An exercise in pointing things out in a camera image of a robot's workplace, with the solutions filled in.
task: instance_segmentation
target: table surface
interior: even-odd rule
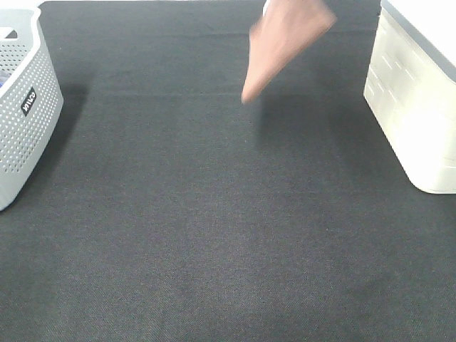
[[[0,341],[453,341],[456,197],[364,101],[354,4],[247,106],[260,1],[44,4],[65,105],[0,214]]]

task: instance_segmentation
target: basket rim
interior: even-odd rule
[[[27,56],[22,60],[16,70],[11,74],[5,84],[0,87],[0,99],[6,94],[6,92],[12,87],[13,84],[18,80],[21,74],[25,71],[27,66],[33,60],[36,53],[41,47],[41,38],[38,30],[38,19],[41,15],[41,10],[38,7],[8,7],[8,8],[1,8],[0,10],[24,10],[24,11],[32,11],[33,14],[30,18],[30,29],[32,33],[33,45],[30,51],[27,53]]]

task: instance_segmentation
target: container lid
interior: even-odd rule
[[[382,7],[456,82],[456,1],[382,0]]]

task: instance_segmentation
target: gray plastic basket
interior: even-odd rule
[[[38,18],[39,9],[0,9],[0,210],[29,178],[56,126],[63,97]]]

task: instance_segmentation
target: basket handle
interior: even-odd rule
[[[12,27],[0,27],[0,41],[15,41],[18,39],[17,31]]]

